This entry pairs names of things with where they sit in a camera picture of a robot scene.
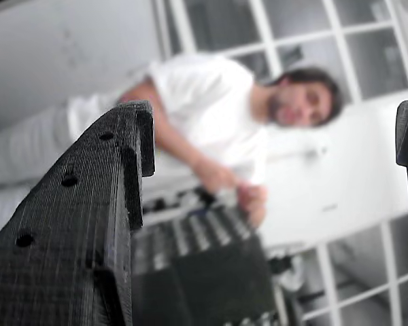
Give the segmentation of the person's bare hand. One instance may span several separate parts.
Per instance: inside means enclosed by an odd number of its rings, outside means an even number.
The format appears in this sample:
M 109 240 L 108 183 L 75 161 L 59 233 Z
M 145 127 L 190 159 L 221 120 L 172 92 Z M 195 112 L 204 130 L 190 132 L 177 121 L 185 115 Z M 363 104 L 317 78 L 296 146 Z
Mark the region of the person's bare hand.
M 250 223 L 258 228 L 266 215 L 267 189 L 262 185 L 240 184 L 237 188 L 238 205 L 248 215 Z

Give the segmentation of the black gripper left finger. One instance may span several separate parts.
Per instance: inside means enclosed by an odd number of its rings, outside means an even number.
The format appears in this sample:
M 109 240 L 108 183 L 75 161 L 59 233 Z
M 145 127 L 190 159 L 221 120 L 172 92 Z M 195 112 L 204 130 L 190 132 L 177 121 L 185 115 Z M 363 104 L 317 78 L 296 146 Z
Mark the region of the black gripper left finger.
M 0 231 L 0 325 L 131 325 L 132 237 L 154 171 L 148 101 L 84 131 Z

